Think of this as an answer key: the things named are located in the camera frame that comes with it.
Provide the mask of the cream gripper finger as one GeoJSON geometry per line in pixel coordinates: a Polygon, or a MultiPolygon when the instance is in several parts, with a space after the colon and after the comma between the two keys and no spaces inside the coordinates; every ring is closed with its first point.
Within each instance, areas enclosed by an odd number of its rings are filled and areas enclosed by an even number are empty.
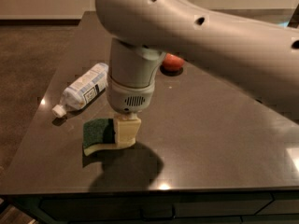
{"type": "Polygon", "coordinates": [[[116,114],[113,119],[114,138],[117,148],[127,148],[135,144],[141,119],[136,113],[116,114]]]}

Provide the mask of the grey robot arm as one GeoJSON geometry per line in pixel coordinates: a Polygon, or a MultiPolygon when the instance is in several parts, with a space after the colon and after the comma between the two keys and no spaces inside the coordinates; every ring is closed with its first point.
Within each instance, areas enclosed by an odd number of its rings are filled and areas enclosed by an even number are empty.
{"type": "Polygon", "coordinates": [[[292,121],[299,119],[298,32],[197,7],[187,0],[95,0],[113,35],[107,99],[118,113],[147,108],[172,53],[222,77],[292,121]]]}

